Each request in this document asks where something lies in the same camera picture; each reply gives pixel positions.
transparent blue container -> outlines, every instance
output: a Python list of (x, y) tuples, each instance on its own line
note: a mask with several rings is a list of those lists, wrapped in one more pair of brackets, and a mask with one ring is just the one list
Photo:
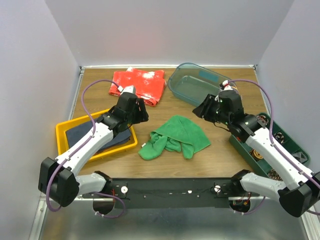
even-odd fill
[(195, 107), (199, 106), (208, 94), (217, 95), (219, 84), (230, 78), (202, 66), (186, 62), (180, 64), (168, 80), (173, 95)]

gray floor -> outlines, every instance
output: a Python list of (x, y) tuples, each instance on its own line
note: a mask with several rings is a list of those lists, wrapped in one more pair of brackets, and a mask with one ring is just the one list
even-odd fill
[(129, 209), (118, 219), (94, 215), (91, 201), (47, 212), (44, 240), (306, 240), (301, 218), (266, 200), (251, 215), (229, 209)]

yellow bin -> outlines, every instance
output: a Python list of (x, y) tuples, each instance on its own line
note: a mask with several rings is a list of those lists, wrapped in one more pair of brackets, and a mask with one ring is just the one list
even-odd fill
[[(99, 117), (101, 114), (104, 114), (105, 112), (107, 112), (108, 110), (109, 109), (92, 113), (91, 116), (95, 119), (95, 118)], [(80, 124), (88, 122), (88, 121), (90, 121), (90, 118), (89, 118), (89, 116), (86, 115), (86, 116), (81, 116), (81, 117), (78, 117), (78, 118), (75, 118), (72, 120), (58, 123), (55, 126), (56, 142), (57, 142), (59, 155), (63, 154), (64, 152), (66, 152), (69, 149), (66, 131), (69, 129), (72, 129)], [(136, 133), (135, 133), (133, 126), (130, 127), (130, 131), (131, 131), (131, 137), (130, 137), (129, 141), (127, 141), (126, 143), (121, 144), (121, 145), (116, 145), (116, 146), (110, 147), (110, 148), (105, 149), (104, 151), (102, 151), (98, 154), (93, 155), (89, 159), (88, 162), (102, 159), (102, 158), (111, 156), (113, 154), (132, 149), (135, 146), (137, 146), (138, 140), (137, 140), (137, 136), (136, 136)]]

gray folded fabric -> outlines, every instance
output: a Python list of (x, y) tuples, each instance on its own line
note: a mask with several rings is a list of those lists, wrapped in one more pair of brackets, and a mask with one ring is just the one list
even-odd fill
[[(69, 145), (69, 148), (74, 146), (84, 135), (86, 135), (89, 130), (92, 128), (92, 122), (87, 121), (85, 123), (82, 123), (74, 128), (71, 128), (65, 132), (66, 139)], [(129, 129), (120, 132), (117, 136), (115, 136), (114, 139), (112, 139), (110, 142), (103, 145), (99, 151), (111, 148), (116, 145), (125, 144), (129, 141), (131, 136), (131, 131)]]

white arm segment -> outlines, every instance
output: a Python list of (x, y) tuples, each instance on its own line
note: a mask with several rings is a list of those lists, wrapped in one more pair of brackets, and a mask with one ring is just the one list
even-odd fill
[[(89, 136), (92, 135), (93, 128), (78, 141), (73, 147), (68, 151), (56, 157), (58, 164), (61, 164), (65, 159), (67, 159), (75, 149), (77, 149), (82, 143), (84, 143)], [(74, 154), (69, 161), (67, 161), (63, 167), (71, 168), (71, 172), (74, 176), (77, 176), (85, 165), (85, 163), (105, 144), (110, 142), (114, 138), (114, 133), (109, 130), (109, 127), (102, 122), (95, 123), (95, 133), (94, 137), (90, 139), (76, 154)]]
[[(272, 145), (269, 139), (269, 130), (267, 128), (260, 128), (254, 132), (254, 136), (249, 136), (245, 143), (251, 148), (258, 151), (263, 158), (274, 168), (274, 170), (281, 176), (283, 182), (288, 187), (289, 190), (293, 190), (299, 187), (299, 182), (307, 182), (307, 178), (300, 174)], [(302, 169), (307, 175), (312, 177), (312, 171), (298, 162), (284, 147), (281, 146), (277, 140), (274, 139), (274, 143), (277, 147), (286, 154), (299, 168)]]
[(100, 192), (107, 182), (103, 176), (97, 173), (77, 176), (75, 179), (79, 183), (78, 195)]
[(272, 200), (279, 201), (278, 190), (286, 187), (283, 181), (276, 181), (250, 172), (240, 180), (241, 186), (248, 193), (256, 193)]

